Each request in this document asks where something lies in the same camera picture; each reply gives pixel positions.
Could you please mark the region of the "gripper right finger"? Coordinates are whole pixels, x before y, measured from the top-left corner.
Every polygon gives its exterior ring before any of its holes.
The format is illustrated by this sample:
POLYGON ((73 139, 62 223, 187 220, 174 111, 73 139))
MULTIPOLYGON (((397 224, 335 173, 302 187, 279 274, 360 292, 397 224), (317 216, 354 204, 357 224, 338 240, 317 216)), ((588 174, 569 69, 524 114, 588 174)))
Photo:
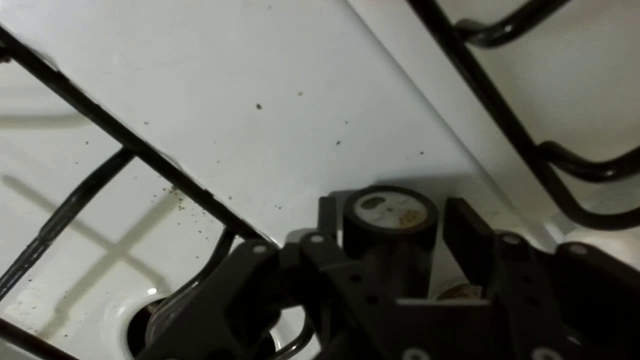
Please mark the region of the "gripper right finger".
POLYGON ((444 241, 473 307, 446 306, 453 360, 640 360, 640 271, 595 246, 552 253, 495 231, 463 198, 444 209, 444 241))

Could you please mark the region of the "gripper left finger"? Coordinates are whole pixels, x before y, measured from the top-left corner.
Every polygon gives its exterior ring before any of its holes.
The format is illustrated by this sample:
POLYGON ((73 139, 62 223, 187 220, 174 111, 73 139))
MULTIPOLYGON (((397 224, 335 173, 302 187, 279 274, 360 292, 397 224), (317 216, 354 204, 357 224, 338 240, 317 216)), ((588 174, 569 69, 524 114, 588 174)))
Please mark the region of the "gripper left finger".
POLYGON ((281 310, 301 306, 317 360, 398 360, 384 310, 394 303, 336 241, 338 207, 319 202, 318 228, 282 249, 236 248, 136 360, 252 360, 281 310))

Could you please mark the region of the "stove burner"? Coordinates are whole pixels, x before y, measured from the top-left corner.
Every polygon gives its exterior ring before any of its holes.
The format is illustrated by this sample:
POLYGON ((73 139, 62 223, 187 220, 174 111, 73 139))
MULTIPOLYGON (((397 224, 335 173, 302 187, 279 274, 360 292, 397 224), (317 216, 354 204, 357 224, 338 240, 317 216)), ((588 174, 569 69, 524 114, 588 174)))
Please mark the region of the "stove burner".
MULTIPOLYGON (((117 294, 103 313, 103 334, 110 359, 135 360, 147 344, 151 317, 169 292, 150 287, 130 294, 117 294)), ((279 321, 260 342, 253 360, 311 360, 319 350, 313 331, 306 329, 300 306, 285 309, 279 321)))

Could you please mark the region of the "black cylindrical shaker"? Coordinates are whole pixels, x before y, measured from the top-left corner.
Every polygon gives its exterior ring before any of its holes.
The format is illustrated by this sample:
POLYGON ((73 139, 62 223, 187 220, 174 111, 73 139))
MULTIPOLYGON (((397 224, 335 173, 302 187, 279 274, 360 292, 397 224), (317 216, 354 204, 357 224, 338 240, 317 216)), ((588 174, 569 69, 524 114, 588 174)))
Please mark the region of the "black cylindrical shaker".
POLYGON ((429 295, 439 210, 422 193, 370 186, 349 194, 342 210, 342 248, 394 297, 429 295))

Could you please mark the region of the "black burner grate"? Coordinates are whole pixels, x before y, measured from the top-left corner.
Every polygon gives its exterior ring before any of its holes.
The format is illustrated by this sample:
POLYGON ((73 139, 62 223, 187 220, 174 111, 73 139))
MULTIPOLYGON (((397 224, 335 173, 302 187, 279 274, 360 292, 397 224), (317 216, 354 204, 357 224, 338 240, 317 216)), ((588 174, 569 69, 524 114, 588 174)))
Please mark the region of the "black burner grate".
POLYGON ((71 80, 54 66, 44 61, 32 48, 17 39, 0 25, 0 58, 15 60, 43 85, 67 102, 74 110, 106 132, 121 148, 101 164, 74 189, 41 227, 38 235, 14 260, 9 269, 0 276, 0 300, 28 273, 51 247, 55 239, 78 216, 87 204, 105 187, 132 159, 139 158, 158 175, 184 193, 197 205, 222 223, 222 245, 213 253, 213 263, 206 267, 212 272, 221 264, 223 250, 230 249, 235 236, 252 237, 258 232, 246 221, 233 213, 215 196, 199 186, 192 178, 160 155, 146 141, 129 130, 112 114, 85 95, 71 80))
POLYGON ((451 22, 437 0, 406 0, 423 27, 471 89, 491 120, 521 157, 549 198, 579 226, 599 231, 640 227, 640 207, 618 213, 596 213, 582 207, 556 170, 589 183, 613 183, 640 174, 640 146, 606 161, 590 161, 556 141, 535 143, 496 85, 469 50, 492 49, 521 38, 570 0, 527 0, 497 22, 470 18, 451 22))

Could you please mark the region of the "white stove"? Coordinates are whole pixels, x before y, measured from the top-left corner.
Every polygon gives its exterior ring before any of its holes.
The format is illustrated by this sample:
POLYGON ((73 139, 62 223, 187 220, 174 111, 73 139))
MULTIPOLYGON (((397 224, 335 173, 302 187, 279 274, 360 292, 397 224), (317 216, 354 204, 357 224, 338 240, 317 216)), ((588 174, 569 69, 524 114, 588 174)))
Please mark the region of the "white stove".
MULTIPOLYGON (((640 270, 640 228, 567 223, 412 12, 403 0, 0 0, 0 26, 279 244, 315 226, 320 196, 390 183, 640 270)), ((535 141, 595 161, 640 145, 640 0, 569 0, 516 41, 471 51, 535 141)), ((0 64, 0 274, 119 148, 0 64)), ((222 228, 134 159, 0 317, 82 360, 130 360, 125 324, 194 276, 222 228)))

